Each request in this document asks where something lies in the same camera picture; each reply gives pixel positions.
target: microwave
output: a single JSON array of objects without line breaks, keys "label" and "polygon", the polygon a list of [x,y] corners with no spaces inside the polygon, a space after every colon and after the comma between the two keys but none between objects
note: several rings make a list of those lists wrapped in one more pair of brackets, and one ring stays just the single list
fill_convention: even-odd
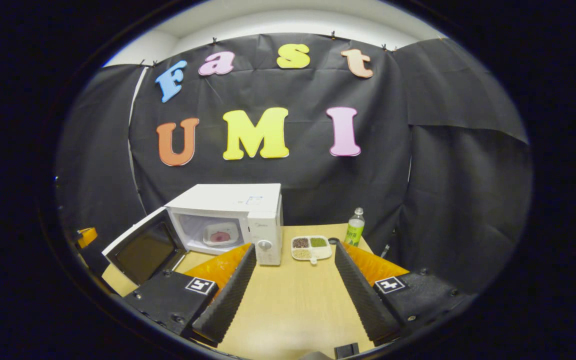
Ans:
[{"label": "microwave", "polygon": [[102,253],[137,285],[176,268],[187,251],[220,255],[252,243],[259,265],[279,265],[283,225],[281,184],[197,184]]}]

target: microwave control knob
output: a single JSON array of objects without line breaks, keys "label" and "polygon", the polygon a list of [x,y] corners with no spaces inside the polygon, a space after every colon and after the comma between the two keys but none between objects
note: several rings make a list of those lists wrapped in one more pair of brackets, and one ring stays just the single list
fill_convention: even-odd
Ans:
[{"label": "microwave control knob", "polygon": [[273,247],[273,244],[268,240],[260,240],[256,244],[258,244],[259,248],[262,250],[269,250]]}]

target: food tray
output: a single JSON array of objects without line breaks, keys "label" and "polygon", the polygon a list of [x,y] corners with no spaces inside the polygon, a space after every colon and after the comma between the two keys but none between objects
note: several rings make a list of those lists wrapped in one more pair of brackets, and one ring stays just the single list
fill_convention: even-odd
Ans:
[{"label": "food tray", "polygon": [[[226,241],[213,241],[211,237],[217,233],[225,233],[230,239]],[[240,232],[237,230],[237,224],[231,221],[208,225],[203,230],[203,243],[214,248],[230,246],[231,244],[235,244],[239,239]]]},{"label": "food tray", "polygon": [[309,260],[314,265],[317,264],[318,259],[327,259],[332,256],[332,248],[326,236],[302,235],[290,239],[290,253],[295,260]]}]

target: blue letter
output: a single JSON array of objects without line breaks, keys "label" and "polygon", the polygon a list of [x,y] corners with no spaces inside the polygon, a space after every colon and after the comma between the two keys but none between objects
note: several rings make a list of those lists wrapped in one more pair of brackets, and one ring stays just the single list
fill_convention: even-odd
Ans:
[{"label": "blue letter", "polygon": [[184,79],[184,73],[181,69],[185,68],[186,64],[185,60],[179,61],[167,69],[166,72],[162,73],[162,75],[159,75],[155,80],[161,87],[161,92],[164,94],[161,98],[162,103],[170,100],[181,90],[181,85],[177,83],[180,83]]}]

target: table surface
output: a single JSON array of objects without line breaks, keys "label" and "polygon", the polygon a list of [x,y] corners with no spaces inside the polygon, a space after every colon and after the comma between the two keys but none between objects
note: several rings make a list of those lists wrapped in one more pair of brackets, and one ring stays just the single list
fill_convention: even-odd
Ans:
[{"label": "table surface", "polygon": [[[293,259],[290,251],[294,237],[343,239],[347,226],[284,226],[281,265],[254,267],[237,314],[217,350],[253,360],[283,360],[315,351],[334,359],[334,348],[352,343],[357,343],[361,352],[374,348],[335,266],[336,246],[331,246],[331,257],[317,260],[316,265]],[[363,238],[359,248],[372,253]],[[183,273],[213,257],[190,251],[174,271]],[[135,285],[122,283],[123,274],[112,267],[103,278],[114,280],[111,285],[121,296],[133,291]]]}]

